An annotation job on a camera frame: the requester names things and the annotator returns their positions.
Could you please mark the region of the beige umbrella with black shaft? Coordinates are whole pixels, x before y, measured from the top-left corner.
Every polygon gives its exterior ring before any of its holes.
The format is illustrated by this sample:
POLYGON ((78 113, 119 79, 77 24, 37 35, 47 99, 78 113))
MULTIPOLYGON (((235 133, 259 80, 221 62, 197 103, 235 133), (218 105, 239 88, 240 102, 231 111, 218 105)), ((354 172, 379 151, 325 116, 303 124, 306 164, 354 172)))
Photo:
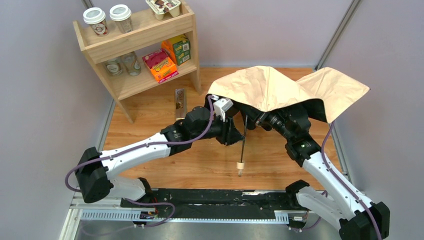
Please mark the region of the beige umbrella with black shaft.
POLYGON ((279 132, 290 158, 302 166, 322 151, 309 133, 310 119, 330 124, 369 90, 331 67, 292 80, 273 67, 259 65, 215 80, 208 94, 231 100, 248 117, 251 129, 262 126, 279 132))

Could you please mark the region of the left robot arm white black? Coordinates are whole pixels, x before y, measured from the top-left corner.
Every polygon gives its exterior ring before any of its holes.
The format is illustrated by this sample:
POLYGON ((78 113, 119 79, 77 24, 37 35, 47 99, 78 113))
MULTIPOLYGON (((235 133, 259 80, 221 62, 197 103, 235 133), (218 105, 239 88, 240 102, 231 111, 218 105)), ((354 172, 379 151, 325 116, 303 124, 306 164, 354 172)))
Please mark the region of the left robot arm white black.
POLYGON ((83 201, 96 203, 106 197, 138 201, 147 193, 144 179, 121 177, 128 169, 167 158, 186 150, 198 140, 216 139, 224 146, 244 140, 237 130, 233 117, 238 111, 230 107, 195 107, 184 119, 165 127, 145 140, 113 150, 98 151, 87 148, 74 170, 83 201))

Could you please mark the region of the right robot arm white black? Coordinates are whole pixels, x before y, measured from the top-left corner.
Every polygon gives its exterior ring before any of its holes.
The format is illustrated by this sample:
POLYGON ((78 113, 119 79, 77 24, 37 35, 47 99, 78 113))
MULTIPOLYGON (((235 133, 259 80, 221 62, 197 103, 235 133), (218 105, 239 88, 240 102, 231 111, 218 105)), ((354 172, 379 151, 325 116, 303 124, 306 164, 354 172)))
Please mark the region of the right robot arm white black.
POLYGON ((354 187, 332 164, 324 146, 309 133, 310 119, 328 121, 322 100, 310 99, 268 111, 241 103, 239 110, 247 117, 248 129, 261 126, 283 136, 289 157, 318 180, 330 195, 325 197, 305 181, 298 180, 286 188, 294 194, 298 205, 331 224, 343 240, 383 240, 389 236, 387 205, 374 203, 354 187))

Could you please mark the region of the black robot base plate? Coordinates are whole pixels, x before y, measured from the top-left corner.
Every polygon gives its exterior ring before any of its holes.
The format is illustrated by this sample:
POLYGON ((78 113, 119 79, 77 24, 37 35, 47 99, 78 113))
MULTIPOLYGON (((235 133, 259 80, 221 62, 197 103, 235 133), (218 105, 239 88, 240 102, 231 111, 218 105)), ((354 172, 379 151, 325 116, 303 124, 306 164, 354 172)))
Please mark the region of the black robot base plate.
POLYGON ((143 203, 171 203, 174 219, 270 220, 275 211, 306 211, 284 191, 158 188, 143 203))

